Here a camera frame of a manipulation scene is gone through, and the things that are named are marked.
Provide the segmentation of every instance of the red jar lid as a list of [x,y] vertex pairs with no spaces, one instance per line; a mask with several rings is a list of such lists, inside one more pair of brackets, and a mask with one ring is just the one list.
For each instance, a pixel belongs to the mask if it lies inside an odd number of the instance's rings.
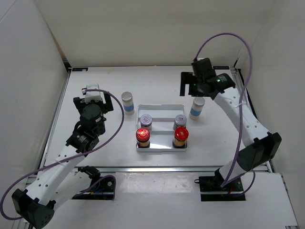
[[150,138],[149,130],[146,128],[140,128],[137,130],[136,137],[138,141],[146,142]]
[[189,137],[189,132],[185,127],[178,127],[175,130],[175,138],[177,138],[179,141],[185,141]]

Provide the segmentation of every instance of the white wall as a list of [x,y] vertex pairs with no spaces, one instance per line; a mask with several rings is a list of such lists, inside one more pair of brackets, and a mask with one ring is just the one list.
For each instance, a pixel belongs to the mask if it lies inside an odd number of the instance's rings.
[[[66,76],[34,1],[1,0],[0,196],[38,166]],[[4,208],[15,216],[10,194]],[[11,226],[0,216],[0,228]]]
[[[282,136],[274,158],[305,228],[305,1],[278,0],[253,45],[249,93],[259,120]],[[245,62],[243,75],[248,63]]]
[[[275,0],[35,1],[69,63],[80,67],[190,65],[216,33],[252,43]],[[201,56],[233,65],[241,47],[220,37]]]

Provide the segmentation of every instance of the cable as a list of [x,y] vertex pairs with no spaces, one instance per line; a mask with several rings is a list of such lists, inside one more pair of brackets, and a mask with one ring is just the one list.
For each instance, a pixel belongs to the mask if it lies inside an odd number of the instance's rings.
[[[239,104],[242,103],[243,101],[243,95],[244,95],[244,92],[247,88],[247,85],[249,84],[249,80],[251,78],[251,74],[252,74],[252,68],[253,68],[253,57],[252,57],[252,52],[251,52],[251,48],[250,46],[248,45],[248,43],[239,35],[235,34],[235,33],[231,33],[231,32],[223,32],[223,33],[219,33],[219,34],[216,34],[212,37],[210,37],[209,39],[207,39],[203,44],[202,46],[200,47],[199,51],[197,52],[196,54],[196,57],[195,59],[197,59],[199,53],[201,52],[201,49],[213,38],[215,37],[218,37],[218,36],[222,36],[222,35],[231,35],[231,36],[234,36],[234,37],[237,37],[238,39],[240,39],[246,46],[247,50],[248,50],[248,53],[249,53],[249,62],[250,62],[250,66],[249,66],[249,73],[248,73],[248,77],[244,83],[244,87],[240,93],[240,97],[239,97]],[[229,182],[228,182],[228,179],[229,177],[231,176],[232,172],[233,172],[233,169],[234,169],[234,166],[236,164],[236,161],[237,161],[237,157],[238,157],[238,153],[239,153],[239,148],[240,148],[240,145],[241,145],[241,142],[242,142],[242,135],[243,135],[243,106],[239,106],[239,135],[238,135],[238,141],[237,141],[237,146],[236,146],[236,151],[235,151],[235,155],[234,155],[234,158],[233,158],[233,161],[232,161],[232,164],[231,164],[231,167],[230,167],[230,170],[229,170],[229,173],[227,175],[227,177],[224,179],[224,182],[221,184],[221,187],[224,187],[225,185],[227,185]]]
[[84,194],[85,192],[89,192],[90,189],[93,188],[96,184],[98,184],[98,183],[101,182],[102,180],[104,180],[104,179],[106,179],[106,178],[109,178],[109,177],[113,178],[113,180],[114,180],[114,184],[113,184],[113,199],[114,199],[114,198],[115,198],[116,179],[115,179],[115,177],[114,177],[113,175],[106,175],[106,176],[104,176],[104,177],[101,177],[101,178],[98,179],[93,185],[91,185],[89,188],[87,188],[87,189],[81,191],[79,194],[76,194],[76,195],[73,196],[73,197],[78,197],[78,196]]
[[98,193],[98,192],[102,192],[104,189],[102,188],[102,189],[100,189],[100,190],[96,190],[96,191],[94,191],[93,193]]
[[233,187],[230,188],[230,191],[228,192],[227,196],[230,195],[232,191],[233,191]]
[[251,184],[249,185],[249,187],[243,192],[243,193],[239,193],[239,194],[231,194],[233,197],[240,197],[242,195],[244,195],[247,191],[250,190],[250,188],[252,187],[252,185],[254,184],[254,181],[255,181],[255,177],[256,177],[256,174],[255,174],[255,171],[252,170],[253,172],[253,179],[251,181]]
[[[71,157],[65,158],[65,159],[61,160],[60,162],[66,162],[67,160],[75,159],[75,158],[78,158],[78,157],[80,157],[80,156],[86,156],[86,155],[88,155],[88,154],[91,154],[91,153],[93,153],[93,152],[99,150],[100,148],[102,148],[103,146],[105,146],[106,144],[108,144],[108,143],[118,134],[118,132],[120,131],[120,129],[121,129],[122,125],[123,125],[123,122],[124,122],[124,109],[123,109],[123,107],[122,107],[120,101],[119,101],[113,94],[111,94],[111,93],[108,92],[108,91],[102,90],[102,89],[86,89],[86,91],[87,91],[87,92],[103,92],[103,93],[106,93],[106,94],[110,95],[110,96],[119,104],[119,106],[120,106],[120,109],[121,109],[121,112],[122,112],[122,120],[121,120],[121,123],[120,123],[120,125],[119,125],[119,128],[115,131],[115,133],[114,133],[106,142],[104,142],[104,143],[103,143],[102,145],[100,145],[99,147],[97,147],[97,148],[95,148],[95,149],[93,149],[93,150],[91,150],[91,151],[88,151],[88,152],[86,152],[86,153],[83,153],[83,154],[78,154],[78,155],[75,155],[75,156],[71,156]],[[38,173],[38,172],[40,172],[40,171],[43,171],[43,170],[52,168],[52,167],[54,167],[54,166],[56,166],[56,165],[58,165],[58,164],[59,164],[59,162],[55,162],[55,163],[53,163],[53,164],[50,164],[50,165],[48,165],[48,166],[45,166],[45,167],[43,167],[43,168],[37,169],[37,170],[35,170],[35,171],[33,171],[33,172],[30,172],[30,173],[24,175],[23,177],[19,178],[18,180],[16,180],[11,186],[9,186],[9,188],[4,192],[4,194],[3,194],[2,198],[1,198],[1,201],[0,201],[0,213],[1,213],[1,215],[2,215],[5,219],[7,219],[7,220],[18,220],[18,219],[22,219],[22,217],[12,218],[12,217],[7,216],[7,215],[4,213],[4,210],[3,210],[3,202],[4,202],[5,197],[7,196],[7,194],[9,193],[9,191],[10,191],[16,184],[18,184],[20,181],[22,181],[23,179],[25,179],[25,178],[27,178],[27,177],[29,177],[29,176],[35,174],[35,173]]]

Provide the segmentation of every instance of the blue label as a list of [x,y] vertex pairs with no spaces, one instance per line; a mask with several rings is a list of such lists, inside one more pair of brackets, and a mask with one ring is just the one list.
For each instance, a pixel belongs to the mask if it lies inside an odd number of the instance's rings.
[[133,111],[134,107],[133,104],[131,106],[123,106],[125,111]]
[[191,109],[191,114],[192,114],[193,116],[199,116],[199,115],[201,114],[201,111],[196,111],[196,110],[194,110],[194,109]]

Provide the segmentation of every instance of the metal tray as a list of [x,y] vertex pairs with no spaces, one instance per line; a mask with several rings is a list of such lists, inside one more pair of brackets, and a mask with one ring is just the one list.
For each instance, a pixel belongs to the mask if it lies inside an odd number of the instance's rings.
[[181,152],[186,148],[173,147],[173,123],[177,115],[184,115],[183,105],[139,105],[137,112],[137,129],[141,128],[140,118],[142,115],[152,117],[152,130],[150,131],[150,147],[139,148],[139,152]]

